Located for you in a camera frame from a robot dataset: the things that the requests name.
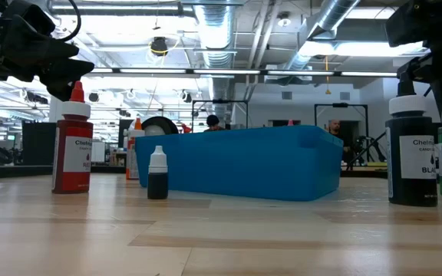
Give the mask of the red food coloring bottle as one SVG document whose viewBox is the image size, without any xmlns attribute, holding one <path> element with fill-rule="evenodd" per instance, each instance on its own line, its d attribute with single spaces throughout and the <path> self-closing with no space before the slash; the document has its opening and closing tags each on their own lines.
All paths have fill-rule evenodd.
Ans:
<svg viewBox="0 0 442 276">
<path fill-rule="evenodd" d="M 52 192 L 75 194 L 89 191 L 91 180 L 93 124 L 91 106 L 85 103 L 78 80 L 71 98 L 62 104 L 62 119 L 55 131 Z"/>
</svg>

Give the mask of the black food coloring bottle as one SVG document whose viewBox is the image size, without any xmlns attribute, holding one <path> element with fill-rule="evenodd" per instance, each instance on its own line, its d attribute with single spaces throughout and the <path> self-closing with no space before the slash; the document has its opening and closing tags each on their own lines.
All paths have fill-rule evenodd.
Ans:
<svg viewBox="0 0 442 276">
<path fill-rule="evenodd" d="M 437 205 L 434 124 L 425 112 L 425 97 L 415 93 L 408 74 L 401 74 L 385 123 L 388 200 L 393 204 Z"/>
</svg>

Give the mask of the orange food coloring bottle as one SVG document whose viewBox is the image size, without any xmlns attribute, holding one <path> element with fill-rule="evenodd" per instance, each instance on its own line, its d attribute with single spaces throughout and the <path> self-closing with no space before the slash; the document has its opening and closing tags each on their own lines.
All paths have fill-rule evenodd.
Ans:
<svg viewBox="0 0 442 276">
<path fill-rule="evenodd" d="M 137 118 L 130 127 L 124 132 L 127 138 L 127 164 L 126 178 L 129 180 L 139 179 L 139 171 L 137 165 L 136 139 L 145 136 L 140 118 Z"/>
</svg>

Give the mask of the small black dropper bottle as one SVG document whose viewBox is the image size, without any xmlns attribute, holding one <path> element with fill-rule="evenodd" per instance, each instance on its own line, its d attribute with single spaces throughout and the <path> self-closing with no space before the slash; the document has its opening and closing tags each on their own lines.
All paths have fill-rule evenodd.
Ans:
<svg viewBox="0 0 442 276">
<path fill-rule="evenodd" d="M 156 146 L 150 155 L 148 167 L 147 198 L 163 200 L 168 197 L 167 155 L 162 146 Z"/>
</svg>

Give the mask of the black cabinet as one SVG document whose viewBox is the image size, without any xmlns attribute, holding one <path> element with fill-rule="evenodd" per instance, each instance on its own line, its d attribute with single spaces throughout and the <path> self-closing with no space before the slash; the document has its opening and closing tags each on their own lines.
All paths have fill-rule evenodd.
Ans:
<svg viewBox="0 0 442 276">
<path fill-rule="evenodd" d="M 22 161 L 26 166 L 50 166 L 54 160 L 56 123 L 22 125 Z"/>
</svg>

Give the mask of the long ceiling light bar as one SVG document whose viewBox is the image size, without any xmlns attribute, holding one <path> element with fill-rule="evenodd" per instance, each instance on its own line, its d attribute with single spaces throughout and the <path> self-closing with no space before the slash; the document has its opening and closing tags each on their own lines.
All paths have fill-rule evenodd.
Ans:
<svg viewBox="0 0 442 276">
<path fill-rule="evenodd" d="M 95 68 L 92 74 L 167 74 L 167 75 L 253 75 L 253 76 L 296 76 L 296 77 L 396 77 L 393 72 L 374 71 L 287 71 L 255 69 L 195 69 L 195 68 Z"/>
</svg>

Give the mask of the blue plastic bin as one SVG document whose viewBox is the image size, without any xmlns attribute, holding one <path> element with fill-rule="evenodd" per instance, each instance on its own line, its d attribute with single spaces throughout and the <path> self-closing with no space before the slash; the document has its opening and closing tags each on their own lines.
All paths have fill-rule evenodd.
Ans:
<svg viewBox="0 0 442 276">
<path fill-rule="evenodd" d="M 167 156 L 171 190 L 304 202 L 339 186 L 343 142 L 317 126 L 141 137 L 137 162 L 143 187 L 156 146 Z"/>
</svg>

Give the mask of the black background rig frame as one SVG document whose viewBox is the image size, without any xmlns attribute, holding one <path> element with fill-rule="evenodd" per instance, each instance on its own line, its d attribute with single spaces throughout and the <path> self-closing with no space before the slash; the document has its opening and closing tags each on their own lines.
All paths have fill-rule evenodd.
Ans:
<svg viewBox="0 0 442 276">
<path fill-rule="evenodd" d="M 350 152 L 344 153 L 343 141 L 331 135 L 341 141 L 341 164 L 343 166 L 360 166 L 366 163 L 364 157 L 358 157 L 364 148 L 363 144 L 367 144 L 363 139 L 369 134 L 368 106 L 366 104 L 316 103 L 313 107 L 313 114 L 314 124 L 327 133 L 329 133 L 328 126 L 331 120 L 341 121 L 341 133 L 351 147 Z"/>
<path fill-rule="evenodd" d="M 249 101 L 248 100 L 224 100 L 224 99 L 215 99 L 215 100 L 193 100 L 191 103 L 191 123 L 193 125 L 194 118 L 197 117 L 196 113 L 198 113 L 198 110 L 201 110 L 203 107 L 200 107 L 199 109 L 195 108 L 195 105 L 197 103 L 201 103 L 202 106 L 205 104 L 244 104 L 246 106 L 245 108 L 245 115 L 246 115 L 246 129 L 249 128 Z"/>
</svg>

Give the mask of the black aluminium table frame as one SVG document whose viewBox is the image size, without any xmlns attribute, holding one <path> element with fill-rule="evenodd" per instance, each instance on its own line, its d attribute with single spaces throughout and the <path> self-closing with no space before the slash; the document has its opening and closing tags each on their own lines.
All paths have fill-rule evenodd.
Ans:
<svg viewBox="0 0 442 276">
<path fill-rule="evenodd" d="M 44 176 L 52 172 L 52 166 L 0 166 L 0 178 Z M 386 169 L 358 170 L 355 167 L 355 170 L 342 170 L 341 177 L 386 179 L 388 173 Z"/>
</svg>

